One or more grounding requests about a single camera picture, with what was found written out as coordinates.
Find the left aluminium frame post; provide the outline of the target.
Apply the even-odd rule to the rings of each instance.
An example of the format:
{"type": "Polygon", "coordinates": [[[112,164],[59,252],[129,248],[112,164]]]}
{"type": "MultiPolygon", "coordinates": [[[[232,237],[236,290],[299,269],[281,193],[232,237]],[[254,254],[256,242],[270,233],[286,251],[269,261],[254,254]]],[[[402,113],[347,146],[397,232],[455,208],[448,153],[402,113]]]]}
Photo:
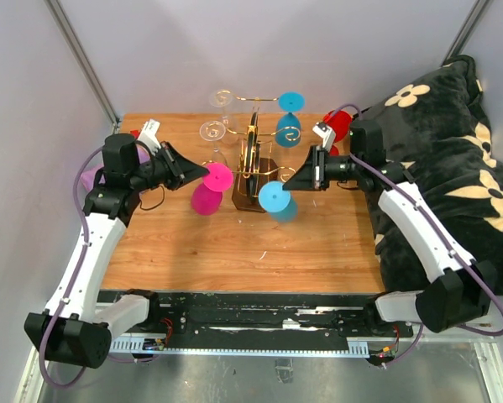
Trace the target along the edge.
{"type": "Polygon", "coordinates": [[[74,55],[77,64],[79,65],[86,81],[91,88],[95,98],[100,104],[107,120],[110,122],[112,131],[115,133],[120,127],[122,119],[118,116],[116,109],[111,103],[103,85],[95,72],[92,63],[77,35],[61,1],[44,0],[45,6],[48,8],[52,18],[54,19],[58,29],[60,30],[65,42],[67,43],[71,53],[74,55]]]}

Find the aluminium frame post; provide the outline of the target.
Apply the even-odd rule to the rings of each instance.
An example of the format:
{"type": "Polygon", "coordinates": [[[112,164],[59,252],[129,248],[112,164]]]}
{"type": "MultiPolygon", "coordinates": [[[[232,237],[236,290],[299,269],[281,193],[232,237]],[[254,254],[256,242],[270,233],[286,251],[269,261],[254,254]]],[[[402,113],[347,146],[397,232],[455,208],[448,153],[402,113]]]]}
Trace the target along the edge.
{"type": "Polygon", "coordinates": [[[452,58],[461,55],[478,56],[479,51],[475,47],[475,40],[478,35],[477,29],[481,26],[493,4],[494,1],[492,0],[474,1],[458,32],[455,34],[452,43],[448,47],[441,65],[446,65],[452,58]]]}
{"type": "Polygon", "coordinates": [[[120,127],[122,119],[118,116],[116,109],[111,103],[103,85],[95,72],[92,63],[77,35],[61,1],[44,0],[45,6],[48,8],[52,18],[54,19],[58,29],[60,30],[65,42],[67,43],[71,53],[74,55],[77,64],[79,65],[86,81],[91,88],[95,98],[100,104],[107,120],[110,122],[112,131],[115,133],[120,127]]]}

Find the right aluminium frame post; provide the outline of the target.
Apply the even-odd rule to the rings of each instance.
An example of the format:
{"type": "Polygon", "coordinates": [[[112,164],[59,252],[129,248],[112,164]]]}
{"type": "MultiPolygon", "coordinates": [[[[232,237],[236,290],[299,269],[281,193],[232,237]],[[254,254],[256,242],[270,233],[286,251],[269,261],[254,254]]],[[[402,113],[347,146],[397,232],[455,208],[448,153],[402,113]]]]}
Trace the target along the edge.
{"type": "Polygon", "coordinates": [[[475,40],[478,35],[477,29],[481,26],[493,4],[494,1],[492,0],[474,1],[458,32],[455,34],[452,43],[448,47],[441,65],[446,65],[452,58],[461,55],[478,56],[479,51],[475,47],[475,40]]]}

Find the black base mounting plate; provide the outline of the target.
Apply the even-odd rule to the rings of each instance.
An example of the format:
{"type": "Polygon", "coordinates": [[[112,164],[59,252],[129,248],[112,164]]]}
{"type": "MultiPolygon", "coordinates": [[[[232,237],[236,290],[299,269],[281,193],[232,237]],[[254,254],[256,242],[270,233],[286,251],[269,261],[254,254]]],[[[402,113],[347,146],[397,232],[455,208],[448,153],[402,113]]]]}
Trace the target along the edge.
{"type": "Polygon", "coordinates": [[[368,358],[414,334],[381,323],[367,295],[162,292],[162,321],[133,327],[111,353],[368,358]]]}

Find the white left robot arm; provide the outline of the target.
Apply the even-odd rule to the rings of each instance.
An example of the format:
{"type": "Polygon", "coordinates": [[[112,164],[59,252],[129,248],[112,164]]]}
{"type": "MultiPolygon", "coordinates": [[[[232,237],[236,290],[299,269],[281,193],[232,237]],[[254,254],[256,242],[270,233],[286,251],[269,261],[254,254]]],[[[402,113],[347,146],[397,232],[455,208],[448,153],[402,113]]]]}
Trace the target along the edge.
{"type": "Polygon", "coordinates": [[[176,191],[208,173],[170,143],[130,133],[108,136],[95,153],[102,156],[102,168],[85,200],[76,203],[81,230],[71,259],[44,310],[30,312],[24,322],[41,364],[96,369],[114,339],[133,327],[153,332],[160,326],[159,296],[151,290],[127,290],[97,311],[102,280],[141,194],[158,187],[176,191]]]}

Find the blue wine glass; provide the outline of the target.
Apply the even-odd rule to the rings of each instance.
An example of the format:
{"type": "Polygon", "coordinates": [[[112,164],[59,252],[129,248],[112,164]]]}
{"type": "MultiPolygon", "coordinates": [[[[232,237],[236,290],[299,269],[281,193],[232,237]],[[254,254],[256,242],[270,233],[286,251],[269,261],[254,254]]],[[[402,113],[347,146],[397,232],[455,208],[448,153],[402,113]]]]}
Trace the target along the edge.
{"type": "Polygon", "coordinates": [[[275,141],[284,148],[295,147],[301,141],[301,122],[296,113],[305,106],[305,98],[299,92],[286,92],[279,97],[278,105],[285,114],[276,125],[275,141]]]}
{"type": "Polygon", "coordinates": [[[259,204],[277,222],[291,222],[298,212],[296,201],[280,181],[269,181],[261,187],[259,204]]]}

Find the front clear wine glass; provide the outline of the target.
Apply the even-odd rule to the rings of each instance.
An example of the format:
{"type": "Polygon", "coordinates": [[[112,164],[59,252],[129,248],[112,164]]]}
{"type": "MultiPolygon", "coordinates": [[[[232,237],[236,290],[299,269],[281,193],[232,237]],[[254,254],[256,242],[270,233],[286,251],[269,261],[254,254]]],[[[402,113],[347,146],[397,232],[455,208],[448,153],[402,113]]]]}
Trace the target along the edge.
{"type": "Polygon", "coordinates": [[[207,121],[199,130],[200,137],[212,146],[212,157],[210,159],[213,163],[227,165],[227,159],[221,151],[220,144],[226,133],[226,127],[219,121],[207,121]]]}

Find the black floral blanket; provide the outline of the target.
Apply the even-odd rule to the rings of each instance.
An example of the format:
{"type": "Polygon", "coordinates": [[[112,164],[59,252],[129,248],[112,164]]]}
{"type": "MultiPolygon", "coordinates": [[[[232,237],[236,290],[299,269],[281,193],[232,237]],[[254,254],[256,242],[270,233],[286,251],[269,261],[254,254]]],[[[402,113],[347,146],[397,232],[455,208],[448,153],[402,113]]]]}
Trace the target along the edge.
{"type": "Polygon", "coordinates": [[[404,165],[439,221],[497,271],[503,296],[503,163],[472,57],[446,60],[363,112],[382,130],[386,158],[404,165]]]}

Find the pink wine glass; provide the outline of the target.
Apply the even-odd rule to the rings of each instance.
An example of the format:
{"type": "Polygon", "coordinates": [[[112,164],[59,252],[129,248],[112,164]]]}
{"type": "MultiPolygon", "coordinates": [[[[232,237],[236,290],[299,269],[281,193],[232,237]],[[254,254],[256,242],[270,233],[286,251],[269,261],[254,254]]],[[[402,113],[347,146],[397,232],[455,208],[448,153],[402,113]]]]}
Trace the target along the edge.
{"type": "Polygon", "coordinates": [[[209,216],[217,212],[223,194],[233,185],[233,172],[224,164],[210,163],[208,174],[191,196],[191,207],[199,215],[209,216]]]}

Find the clear wine glass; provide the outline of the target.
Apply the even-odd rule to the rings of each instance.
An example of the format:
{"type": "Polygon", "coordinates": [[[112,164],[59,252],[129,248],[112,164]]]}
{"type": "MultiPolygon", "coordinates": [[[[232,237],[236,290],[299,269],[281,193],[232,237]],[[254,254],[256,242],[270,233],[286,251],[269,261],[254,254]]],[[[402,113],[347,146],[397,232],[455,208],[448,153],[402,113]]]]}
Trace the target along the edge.
{"type": "Polygon", "coordinates": [[[223,137],[226,145],[233,146],[239,140],[238,120],[234,114],[235,96],[229,90],[216,90],[208,98],[209,103],[219,111],[219,119],[227,130],[223,137]]]}
{"type": "Polygon", "coordinates": [[[219,121],[207,121],[199,130],[200,137],[212,146],[212,157],[210,159],[213,163],[227,165],[227,159],[221,151],[220,144],[226,133],[226,127],[219,121]]]}

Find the rear clear wine glass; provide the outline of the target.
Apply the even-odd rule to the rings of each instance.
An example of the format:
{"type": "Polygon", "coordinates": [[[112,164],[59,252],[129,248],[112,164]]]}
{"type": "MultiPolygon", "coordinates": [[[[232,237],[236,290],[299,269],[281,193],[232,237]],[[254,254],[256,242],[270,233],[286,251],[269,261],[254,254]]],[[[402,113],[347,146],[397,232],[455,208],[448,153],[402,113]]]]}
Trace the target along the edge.
{"type": "Polygon", "coordinates": [[[229,90],[216,90],[208,98],[209,103],[219,111],[219,119],[227,130],[223,137],[226,145],[233,146],[239,140],[238,120],[234,114],[235,96],[229,90]]]}

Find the red wine glass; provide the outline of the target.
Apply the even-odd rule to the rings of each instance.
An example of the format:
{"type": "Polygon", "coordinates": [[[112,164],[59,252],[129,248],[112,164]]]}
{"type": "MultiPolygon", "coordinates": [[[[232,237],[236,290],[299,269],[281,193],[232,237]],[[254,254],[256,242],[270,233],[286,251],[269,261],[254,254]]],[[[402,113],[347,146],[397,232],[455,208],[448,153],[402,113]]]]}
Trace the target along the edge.
{"type": "Polygon", "coordinates": [[[343,110],[334,113],[330,111],[323,118],[323,122],[329,126],[333,132],[335,133],[335,137],[333,140],[333,145],[329,151],[330,155],[339,155],[338,151],[338,143],[340,143],[346,135],[348,134],[349,125],[353,121],[353,117],[350,113],[347,113],[343,110]]]}

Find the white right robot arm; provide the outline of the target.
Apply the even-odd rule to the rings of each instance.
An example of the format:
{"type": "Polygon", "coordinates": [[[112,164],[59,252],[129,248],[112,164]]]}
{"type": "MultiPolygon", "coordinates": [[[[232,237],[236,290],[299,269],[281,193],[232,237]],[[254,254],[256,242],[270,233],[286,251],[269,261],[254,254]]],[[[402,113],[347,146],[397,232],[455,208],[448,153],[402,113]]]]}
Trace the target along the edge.
{"type": "Polygon", "coordinates": [[[287,191],[325,191],[333,181],[355,181],[377,198],[378,207],[399,228],[425,270],[424,290],[397,291],[375,298],[364,329],[380,336],[393,322],[419,322],[439,333],[488,315],[495,298],[495,267],[479,262],[439,222],[408,170],[389,161],[379,124],[350,124],[350,153],[332,155],[335,134],[325,122],[312,129],[322,142],[309,149],[301,168],[283,185],[287,191]]]}

